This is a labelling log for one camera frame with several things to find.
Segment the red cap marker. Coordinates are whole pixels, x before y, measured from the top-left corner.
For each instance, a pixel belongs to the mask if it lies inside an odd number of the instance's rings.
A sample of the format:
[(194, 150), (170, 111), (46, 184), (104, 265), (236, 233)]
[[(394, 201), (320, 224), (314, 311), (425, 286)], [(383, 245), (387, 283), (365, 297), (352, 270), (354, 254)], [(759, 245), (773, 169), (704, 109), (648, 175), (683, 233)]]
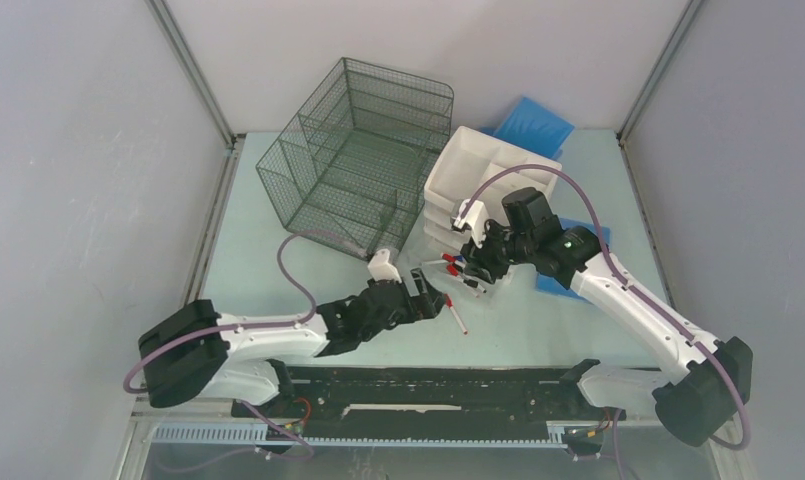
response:
[(463, 274), (463, 269), (458, 267), (454, 263), (447, 264), (446, 265), (446, 270), (450, 275), (455, 276), (455, 277), (459, 277), (459, 276), (461, 276)]
[(464, 321), (463, 321), (463, 319), (461, 318), (461, 316), (460, 316), (459, 312), (457, 311), (456, 307), (454, 306), (454, 303), (453, 303), (452, 298), (451, 298), (451, 297), (450, 297), (448, 294), (445, 294), (445, 295), (444, 295), (444, 298), (445, 298), (445, 305), (446, 305), (446, 308), (447, 308), (447, 309), (449, 310), (449, 312), (451, 313), (452, 318), (454, 319), (454, 321), (455, 321), (455, 322), (456, 322), (456, 324), (458, 325), (458, 327), (459, 327), (459, 329), (460, 329), (461, 333), (462, 333), (463, 335), (468, 335), (468, 334), (469, 334), (469, 330), (468, 330), (468, 328), (467, 328), (467, 326), (466, 326), (465, 322), (464, 322)]
[(444, 253), (441, 258), (449, 264), (453, 264), (456, 267), (463, 268), (466, 264), (464, 258), (461, 255), (450, 255), (448, 253)]

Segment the black cap marker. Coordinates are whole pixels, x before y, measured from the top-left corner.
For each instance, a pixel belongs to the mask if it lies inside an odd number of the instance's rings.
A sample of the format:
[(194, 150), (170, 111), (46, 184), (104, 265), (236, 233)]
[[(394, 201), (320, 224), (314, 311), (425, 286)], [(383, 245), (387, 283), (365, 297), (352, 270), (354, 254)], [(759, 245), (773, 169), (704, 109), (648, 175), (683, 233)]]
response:
[(473, 290), (476, 295), (484, 294), (484, 293), (487, 292), (487, 289), (480, 282), (478, 282), (476, 280), (464, 277), (464, 278), (461, 278), (460, 281), (465, 286), (467, 286), (468, 288)]

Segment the white plastic drawer organizer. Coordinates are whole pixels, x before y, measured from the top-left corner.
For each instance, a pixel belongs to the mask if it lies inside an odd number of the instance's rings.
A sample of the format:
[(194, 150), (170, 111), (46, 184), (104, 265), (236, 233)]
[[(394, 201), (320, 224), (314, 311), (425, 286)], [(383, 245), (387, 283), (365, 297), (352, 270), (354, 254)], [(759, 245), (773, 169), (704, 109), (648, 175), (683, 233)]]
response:
[[(424, 233), (438, 250), (457, 252), (470, 239), (468, 232), (451, 229), (451, 218), (460, 203), (473, 195), (485, 181), (516, 165), (540, 164), (560, 171), (562, 165), (471, 128), (460, 127), (439, 155), (424, 186)], [(533, 187), (546, 198), (552, 196), (558, 176), (548, 171), (527, 169), (507, 175), (489, 186), (479, 197), (487, 213), (506, 226), (503, 197), (524, 187)]]

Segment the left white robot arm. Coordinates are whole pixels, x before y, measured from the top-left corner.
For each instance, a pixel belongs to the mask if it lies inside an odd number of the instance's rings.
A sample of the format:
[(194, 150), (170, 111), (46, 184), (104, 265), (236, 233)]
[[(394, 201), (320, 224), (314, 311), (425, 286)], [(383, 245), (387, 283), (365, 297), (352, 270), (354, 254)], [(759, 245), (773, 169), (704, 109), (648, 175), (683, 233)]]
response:
[(370, 280), (357, 295), (291, 316), (234, 316), (195, 300), (139, 338), (141, 391), (156, 409), (233, 399), (282, 416), (294, 403), (285, 360), (346, 354), (384, 331), (439, 316), (446, 294), (421, 269), (411, 276), (415, 294), (403, 282)]

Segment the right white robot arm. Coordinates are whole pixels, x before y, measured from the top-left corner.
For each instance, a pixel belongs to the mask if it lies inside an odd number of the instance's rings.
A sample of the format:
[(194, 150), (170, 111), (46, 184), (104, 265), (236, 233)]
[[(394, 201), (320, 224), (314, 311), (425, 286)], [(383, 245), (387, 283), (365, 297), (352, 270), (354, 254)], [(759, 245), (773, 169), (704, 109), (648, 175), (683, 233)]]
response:
[(591, 229), (566, 228), (546, 196), (525, 187), (501, 201), (507, 222), (466, 199), (452, 220), (471, 236), (462, 247), (466, 273), (489, 284), (515, 265), (538, 274), (598, 307), (657, 362), (655, 372), (587, 361), (559, 392), (563, 411), (584, 418), (597, 407), (655, 416), (676, 439), (700, 446), (738, 414), (751, 393), (754, 355), (738, 337), (722, 341), (686, 320), (628, 274)]

